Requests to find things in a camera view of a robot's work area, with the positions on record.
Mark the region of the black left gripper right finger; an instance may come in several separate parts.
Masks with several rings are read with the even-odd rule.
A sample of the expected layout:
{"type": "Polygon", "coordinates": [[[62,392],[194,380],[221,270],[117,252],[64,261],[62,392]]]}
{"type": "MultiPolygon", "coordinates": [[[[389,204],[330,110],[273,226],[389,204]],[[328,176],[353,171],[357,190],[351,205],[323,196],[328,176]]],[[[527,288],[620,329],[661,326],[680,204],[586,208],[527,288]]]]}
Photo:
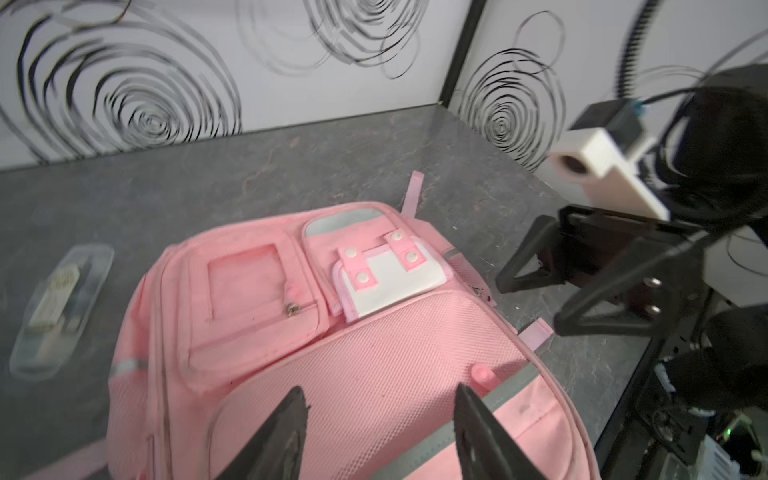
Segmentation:
{"type": "Polygon", "coordinates": [[[459,384],[453,413],[463,479],[545,480],[545,476],[467,385],[459,384]]]}

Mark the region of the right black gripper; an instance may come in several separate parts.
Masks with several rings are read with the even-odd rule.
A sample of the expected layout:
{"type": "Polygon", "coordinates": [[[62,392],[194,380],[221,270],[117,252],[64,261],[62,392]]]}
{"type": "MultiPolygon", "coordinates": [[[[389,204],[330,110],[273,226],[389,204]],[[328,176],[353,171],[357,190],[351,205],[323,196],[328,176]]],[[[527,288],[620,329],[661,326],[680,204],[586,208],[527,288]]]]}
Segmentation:
{"type": "Polygon", "coordinates": [[[570,283],[560,336],[663,338],[700,309],[704,249],[718,231],[570,204],[541,215],[495,279],[501,294],[570,283]]]}

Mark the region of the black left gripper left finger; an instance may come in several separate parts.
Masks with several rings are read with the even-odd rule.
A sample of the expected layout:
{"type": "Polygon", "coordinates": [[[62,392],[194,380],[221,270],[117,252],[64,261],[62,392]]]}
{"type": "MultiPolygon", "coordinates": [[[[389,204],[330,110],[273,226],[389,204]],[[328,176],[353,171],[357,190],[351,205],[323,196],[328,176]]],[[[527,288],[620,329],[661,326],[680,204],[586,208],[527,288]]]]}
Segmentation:
{"type": "Polygon", "coordinates": [[[294,386],[217,479],[298,479],[308,414],[305,393],[294,386]]]}

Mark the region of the pink student backpack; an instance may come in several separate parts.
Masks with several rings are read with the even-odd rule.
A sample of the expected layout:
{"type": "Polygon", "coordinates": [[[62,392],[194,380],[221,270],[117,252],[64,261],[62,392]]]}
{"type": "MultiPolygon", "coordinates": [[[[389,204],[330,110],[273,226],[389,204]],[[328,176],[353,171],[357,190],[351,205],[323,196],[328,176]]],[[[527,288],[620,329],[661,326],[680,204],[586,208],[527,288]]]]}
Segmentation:
{"type": "Polygon", "coordinates": [[[459,384],[545,479],[596,479],[570,398],[488,285],[403,207],[358,202],[218,227],[168,247],[133,293],[104,439],[41,479],[217,479],[294,386],[309,406],[298,479],[463,479],[459,384]]]}

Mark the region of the clear plastic pencil case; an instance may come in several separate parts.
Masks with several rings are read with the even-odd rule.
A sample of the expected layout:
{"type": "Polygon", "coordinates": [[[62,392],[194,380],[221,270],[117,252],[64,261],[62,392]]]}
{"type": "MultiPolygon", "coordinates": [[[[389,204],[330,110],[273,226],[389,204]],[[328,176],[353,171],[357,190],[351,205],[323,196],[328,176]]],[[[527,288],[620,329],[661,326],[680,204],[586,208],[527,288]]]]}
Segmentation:
{"type": "Polygon", "coordinates": [[[12,376],[42,381],[61,370],[76,350],[113,259],[107,244],[75,245],[38,284],[10,355],[12,376]]]}

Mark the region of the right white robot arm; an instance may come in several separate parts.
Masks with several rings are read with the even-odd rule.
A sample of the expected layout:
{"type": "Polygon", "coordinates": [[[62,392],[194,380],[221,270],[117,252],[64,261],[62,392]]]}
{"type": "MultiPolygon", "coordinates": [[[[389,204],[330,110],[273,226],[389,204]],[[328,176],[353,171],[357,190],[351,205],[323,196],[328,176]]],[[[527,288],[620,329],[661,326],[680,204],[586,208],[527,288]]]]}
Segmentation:
{"type": "Polygon", "coordinates": [[[767,68],[713,67],[673,91],[674,152],[641,115],[663,94],[634,94],[636,63],[658,9],[646,1],[626,36],[613,99],[589,105],[551,150],[584,206],[540,216],[497,275],[502,293],[569,283],[562,336],[665,338],[692,310],[705,257],[742,229],[767,239],[767,68]]]}

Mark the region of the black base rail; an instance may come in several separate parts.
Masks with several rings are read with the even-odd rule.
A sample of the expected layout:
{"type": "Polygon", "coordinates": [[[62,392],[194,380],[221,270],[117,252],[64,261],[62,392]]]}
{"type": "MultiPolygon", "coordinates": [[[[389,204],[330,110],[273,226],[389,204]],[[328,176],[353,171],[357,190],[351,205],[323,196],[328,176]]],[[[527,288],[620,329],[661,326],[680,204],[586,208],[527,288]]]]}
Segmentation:
{"type": "Polygon", "coordinates": [[[699,347],[692,334],[653,339],[600,435],[595,454],[604,479],[688,479],[716,418],[671,398],[654,373],[658,361],[699,347]]]}

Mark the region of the black corner frame post right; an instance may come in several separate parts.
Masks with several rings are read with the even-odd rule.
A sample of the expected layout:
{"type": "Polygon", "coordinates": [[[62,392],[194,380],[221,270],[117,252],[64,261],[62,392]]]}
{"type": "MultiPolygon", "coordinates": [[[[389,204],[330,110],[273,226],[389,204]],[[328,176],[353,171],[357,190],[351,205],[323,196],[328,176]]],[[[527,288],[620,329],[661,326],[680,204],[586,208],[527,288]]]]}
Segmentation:
{"type": "Polygon", "coordinates": [[[448,109],[456,90],[461,71],[471,48],[475,33],[482,18],[486,0],[472,0],[463,23],[456,48],[447,71],[438,104],[448,109]]]}

